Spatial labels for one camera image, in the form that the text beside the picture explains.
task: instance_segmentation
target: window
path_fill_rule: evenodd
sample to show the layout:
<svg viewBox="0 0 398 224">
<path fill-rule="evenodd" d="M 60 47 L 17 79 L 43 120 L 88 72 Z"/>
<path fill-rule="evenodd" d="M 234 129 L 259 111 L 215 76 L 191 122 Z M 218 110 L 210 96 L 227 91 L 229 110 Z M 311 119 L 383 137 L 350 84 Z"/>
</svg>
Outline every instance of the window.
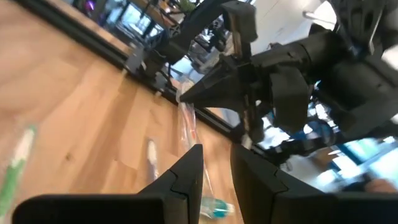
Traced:
<svg viewBox="0 0 398 224">
<path fill-rule="evenodd" d="M 132 29 L 142 35 L 150 23 L 150 18 L 144 15 L 144 17 L 140 19 L 140 16 L 141 10 L 137 6 L 130 4 L 122 17 L 121 23 L 124 27 Z"/>
<path fill-rule="evenodd" d="M 382 178 L 387 178 L 398 187 L 398 149 L 382 156 L 370 165 L 372 171 Z"/>
<path fill-rule="evenodd" d="M 340 168 L 338 174 L 344 179 L 356 177 L 363 173 L 361 168 L 349 159 L 348 156 L 339 156 L 334 158 L 333 162 Z"/>
<path fill-rule="evenodd" d="M 162 28 L 161 26 L 159 26 L 159 25 L 156 25 L 156 26 L 150 31 L 148 37 L 153 37 L 153 36 L 159 34 L 159 33 L 162 32 L 162 31 L 163 31 L 163 28 Z"/>
<path fill-rule="evenodd" d="M 359 141 L 348 142 L 345 145 L 361 161 L 367 161 L 380 152 L 380 148 L 374 139 L 362 139 Z"/>
<path fill-rule="evenodd" d="M 290 136 L 286 133 L 284 133 L 281 129 L 275 128 L 275 127 L 270 127 L 271 123 L 267 118 L 262 119 L 264 122 L 264 128 L 265 130 L 265 138 L 262 142 L 260 142 L 260 145 L 264 149 L 268 149 L 270 147 L 276 147 L 279 144 L 282 143 L 282 141 L 286 141 L 290 138 Z"/>
</svg>

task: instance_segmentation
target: wooden table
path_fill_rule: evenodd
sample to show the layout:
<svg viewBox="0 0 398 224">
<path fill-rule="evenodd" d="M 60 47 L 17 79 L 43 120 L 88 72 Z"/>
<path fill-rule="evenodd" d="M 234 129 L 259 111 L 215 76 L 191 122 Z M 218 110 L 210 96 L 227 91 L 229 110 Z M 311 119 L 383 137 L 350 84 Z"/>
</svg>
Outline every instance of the wooden table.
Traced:
<svg viewBox="0 0 398 224">
<path fill-rule="evenodd" d="M 0 1 L 0 26 L 2 168 L 19 133 L 30 124 L 38 128 L 17 202 L 51 193 L 138 192 L 148 184 L 148 139 L 158 147 L 160 173 L 184 154 L 176 106 L 12 1 Z M 219 223 L 242 223 L 229 164 L 231 143 L 201 122 L 197 131 L 215 197 L 237 209 Z"/>
</svg>

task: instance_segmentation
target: metal frame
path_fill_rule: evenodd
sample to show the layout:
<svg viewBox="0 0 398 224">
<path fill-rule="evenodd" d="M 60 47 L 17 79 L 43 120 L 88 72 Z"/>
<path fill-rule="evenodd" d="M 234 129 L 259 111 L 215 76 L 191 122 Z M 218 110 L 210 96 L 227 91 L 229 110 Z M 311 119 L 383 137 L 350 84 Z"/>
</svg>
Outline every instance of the metal frame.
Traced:
<svg viewBox="0 0 398 224">
<path fill-rule="evenodd" d="M 78 21 L 48 3 L 46 0 L 15 0 L 15 2 L 26 8 L 28 11 L 38 15 L 64 34 L 77 41 L 79 44 L 90 49 L 100 57 L 103 57 L 116 68 L 121 70 L 124 69 L 124 63 L 127 60 L 127 55 L 124 52 L 117 49 L 98 34 L 80 24 Z M 130 77 L 141 85 L 146 86 L 148 89 L 158 91 L 154 83 L 135 75 L 130 75 Z M 163 90 L 162 96 L 171 103 L 177 105 L 178 103 L 175 99 L 176 92 L 176 88 L 167 87 Z M 215 129 L 232 142 L 241 142 L 240 139 L 237 139 L 237 136 L 234 136 L 233 127 L 208 109 L 195 108 L 195 115 L 200 121 Z M 265 149 L 259 145 L 253 145 L 252 150 L 262 154 L 261 152 Z"/>
</svg>

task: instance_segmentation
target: toothbrush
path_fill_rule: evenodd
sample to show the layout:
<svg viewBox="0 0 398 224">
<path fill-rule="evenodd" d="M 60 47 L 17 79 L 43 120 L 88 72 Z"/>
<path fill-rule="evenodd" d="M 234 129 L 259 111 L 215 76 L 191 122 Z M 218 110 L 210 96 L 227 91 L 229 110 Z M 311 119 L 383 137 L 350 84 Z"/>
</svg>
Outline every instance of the toothbrush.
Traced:
<svg viewBox="0 0 398 224">
<path fill-rule="evenodd" d="M 31 126 L 24 131 L 18 145 L 15 148 L 14 157 L 7 166 L 6 175 L 0 188 L 0 223 L 4 222 L 4 217 L 9 211 L 17 189 L 19 177 L 25 167 L 26 160 L 29 158 L 36 128 Z"/>
<path fill-rule="evenodd" d="M 157 150 L 156 144 L 153 140 L 148 141 L 147 158 L 150 164 L 150 180 L 154 181 L 159 177 L 159 171 L 157 169 Z"/>
</svg>

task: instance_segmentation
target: clear plastic bag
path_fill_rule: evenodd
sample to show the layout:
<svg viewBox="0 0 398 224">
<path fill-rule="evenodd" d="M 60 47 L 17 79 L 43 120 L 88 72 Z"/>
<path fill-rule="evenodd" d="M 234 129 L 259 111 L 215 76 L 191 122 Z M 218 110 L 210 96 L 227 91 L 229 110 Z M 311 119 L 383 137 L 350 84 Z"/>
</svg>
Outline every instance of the clear plastic bag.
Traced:
<svg viewBox="0 0 398 224">
<path fill-rule="evenodd" d="M 200 144 L 196 131 L 196 119 L 193 105 L 181 103 L 179 97 L 182 93 L 191 88 L 194 83 L 186 78 L 180 83 L 177 91 L 178 115 L 180 118 L 181 144 L 187 151 L 195 144 Z M 204 164 L 203 171 L 203 189 L 200 214 L 207 218 L 224 218 L 234 211 L 233 205 L 225 203 L 222 200 L 215 199 L 213 189 L 211 188 L 210 178 Z"/>
<path fill-rule="evenodd" d="M 196 132 L 196 119 L 193 105 L 187 103 L 181 103 L 179 101 L 180 95 L 191 88 L 194 83 L 185 78 L 180 83 L 180 88 L 177 90 L 177 101 L 178 101 L 178 115 L 180 118 L 180 130 L 181 130 L 181 144 L 185 150 L 189 150 L 195 144 L 200 144 L 197 132 Z M 211 213 L 215 208 L 215 203 L 212 202 L 213 189 L 211 188 L 210 178 L 204 164 L 203 170 L 203 188 L 202 188 L 202 202 L 205 198 L 206 203 L 202 203 L 201 214 L 211 217 Z"/>
</svg>

